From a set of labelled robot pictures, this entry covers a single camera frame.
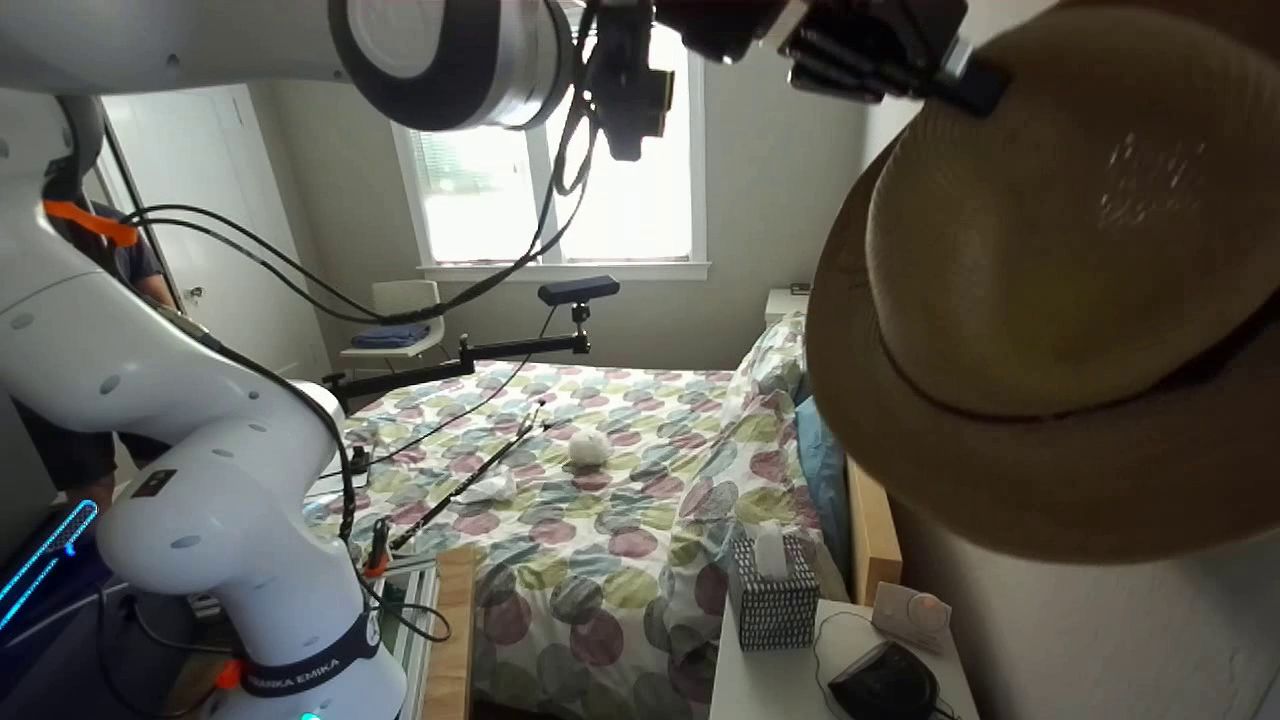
patterned bedspread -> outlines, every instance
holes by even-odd
[[[724,604],[718,558],[764,522],[817,538],[797,470],[793,395],[801,321],[764,332],[736,373],[482,363],[468,379],[398,389],[353,418],[376,463],[358,525],[407,530],[447,489],[537,433],[435,516],[407,558],[475,546],[475,693],[553,718],[702,718]],[[567,470],[567,446],[600,433],[611,459]],[[334,489],[317,483],[317,525]]]

